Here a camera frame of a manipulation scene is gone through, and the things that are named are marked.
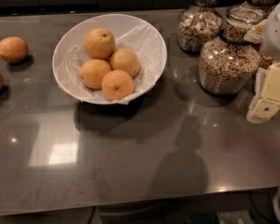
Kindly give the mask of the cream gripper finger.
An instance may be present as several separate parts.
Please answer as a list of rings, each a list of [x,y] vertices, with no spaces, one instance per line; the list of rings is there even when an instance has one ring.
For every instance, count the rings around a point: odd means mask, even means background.
[[[267,21],[263,20],[252,29],[250,29],[244,36],[244,41],[251,42],[254,44],[260,44],[262,42],[262,35]]]
[[[256,74],[255,96],[249,105],[246,120],[261,124],[280,110],[280,62],[268,69],[260,68]]]

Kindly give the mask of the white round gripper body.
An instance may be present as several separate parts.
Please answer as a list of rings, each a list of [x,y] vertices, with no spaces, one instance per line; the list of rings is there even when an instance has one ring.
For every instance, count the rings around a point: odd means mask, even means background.
[[[280,3],[269,15],[263,35],[262,50],[275,60],[280,60]]]

